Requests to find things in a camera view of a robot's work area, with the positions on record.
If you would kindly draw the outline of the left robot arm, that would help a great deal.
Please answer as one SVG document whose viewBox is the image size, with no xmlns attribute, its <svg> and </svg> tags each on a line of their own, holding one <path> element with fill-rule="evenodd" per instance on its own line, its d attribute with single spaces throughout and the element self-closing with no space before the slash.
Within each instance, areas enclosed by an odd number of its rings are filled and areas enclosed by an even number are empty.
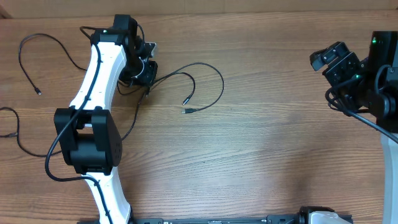
<svg viewBox="0 0 398 224">
<path fill-rule="evenodd" d="M 119 178 L 123 144 L 111 104 L 119 83 L 145 89 L 154 84 L 157 45 L 138 36 L 140 29 L 126 14 L 115 15 L 110 28 L 95 28 L 88 37 L 91 59 L 83 83 L 69 107 L 54 114 L 55 143 L 77 173 L 76 180 L 89 185 L 99 211 L 97 223 L 134 221 Z"/>
</svg>

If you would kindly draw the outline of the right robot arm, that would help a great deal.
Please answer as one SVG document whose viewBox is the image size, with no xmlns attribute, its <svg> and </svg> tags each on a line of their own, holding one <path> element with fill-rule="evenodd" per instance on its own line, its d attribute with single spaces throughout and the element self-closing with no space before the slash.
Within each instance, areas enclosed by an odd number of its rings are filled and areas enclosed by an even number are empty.
<svg viewBox="0 0 398 224">
<path fill-rule="evenodd" d="M 328 106 L 381 134 L 384 154 L 383 223 L 397 223 L 397 32 L 374 31 L 369 55 L 359 60 L 344 42 L 309 56 L 331 87 Z"/>
</svg>

